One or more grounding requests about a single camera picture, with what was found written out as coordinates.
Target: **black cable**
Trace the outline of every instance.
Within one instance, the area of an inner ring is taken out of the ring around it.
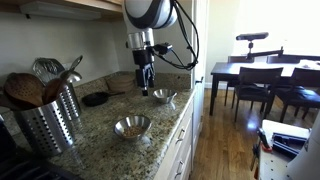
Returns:
[[[172,49],[171,50],[172,53],[177,57],[177,59],[180,61],[181,65],[184,66],[184,64],[182,63],[181,59],[179,58],[178,54]]]
[[[182,10],[182,12],[185,14],[185,16],[187,17],[187,19],[189,20],[189,22],[192,24],[194,30],[195,30],[195,33],[196,33],[196,36],[197,36],[197,55],[195,55],[194,51],[193,51],[193,48],[192,46],[190,45],[189,41],[186,40],[186,42],[188,43],[188,48],[190,49],[191,53],[193,54],[194,56],[194,62],[195,64],[198,63],[198,57],[199,57],[199,35],[198,35],[198,30],[197,30],[197,27],[195,26],[195,24],[192,22],[190,16],[186,13],[186,11],[183,9],[183,7],[181,6],[181,4],[175,0],[175,2],[178,4],[179,8]]]
[[[181,33],[183,35],[183,38],[185,39],[188,47],[187,49],[189,49],[189,51],[191,52],[191,54],[193,55],[194,57],[194,60],[192,63],[188,63],[188,65],[184,65],[181,61],[181,59],[179,58],[179,56],[172,50],[173,54],[176,56],[176,58],[180,61],[181,65],[179,64],[175,64],[171,61],[168,61],[163,55],[158,55],[158,54],[155,54],[156,56],[158,56],[160,59],[162,59],[163,61],[169,63],[170,65],[178,68],[178,69],[185,69],[185,70],[192,70],[196,64],[198,63],[198,56],[199,56],[199,35],[198,35],[198,30],[195,26],[195,24],[192,22],[191,18],[189,17],[189,15],[186,13],[186,11],[183,9],[183,7],[181,6],[181,4],[177,1],[177,0],[171,0],[172,1],[172,4],[173,4],[173,7],[175,8],[176,10],[176,13],[177,13],[177,19],[178,19],[178,22],[179,22],[179,26],[180,26],[180,30],[181,30]],[[190,42],[189,42],[189,38],[188,38],[188,34],[187,34],[187,31],[186,31],[186,28],[185,28],[185,25],[184,25],[184,22],[183,22],[183,19],[182,19],[182,15],[181,15],[181,12],[180,12],[180,9],[182,10],[182,12],[184,13],[184,15],[187,17],[187,19],[189,20],[189,22],[192,24],[192,27],[194,28],[195,30],[195,33],[196,33],[196,39],[197,39],[197,53],[194,52],[193,50],[193,47],[191,46]]]

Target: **robot camera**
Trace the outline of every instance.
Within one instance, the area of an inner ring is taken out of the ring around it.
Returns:
[[[240,34],[239,36],[236,37],[236,40],[241,41],[241,40],[248,40],[248,41],[253,41],[255,39],[265,39],[268,37],[269,33],[267,32],[262,32],[262,33],[253,33],[253,34]]]

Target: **metal bowl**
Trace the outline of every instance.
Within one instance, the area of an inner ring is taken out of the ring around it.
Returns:
[[[153,96],[161,103],[170,103],[176,95],[171,89],[158,89],[153,92]]]
[[[136,141],[143,137],[151,127],[151,121],[145,116],[130,116],[121,119],[114,126],[114,132],[122,139]]]

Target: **chair back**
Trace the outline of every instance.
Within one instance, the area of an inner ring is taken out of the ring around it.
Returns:
[[[282,70],[283,68],[256,69],[240,67],[240,84],[261,83],[275,85],[281,77]]]
[[[298,59],[295,56],[267,56],[267,63],[273,64],[273,63],[288,63],[288,64],[299,64],[300,59]]]
[[[320,70],[295,68],[290,83],[294,86],[320,87]]]
[[[228,63],[253,63],[254,58],[247,59],[247,56],[228,56]]]

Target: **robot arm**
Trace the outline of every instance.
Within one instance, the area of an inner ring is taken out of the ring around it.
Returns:
[[[172,25],[177,18],[172,0],[124,0],[123,14],[127,26],[128,46],[132,50],[138,86],[144,96],[153,87],[154,57],[152,29]]]

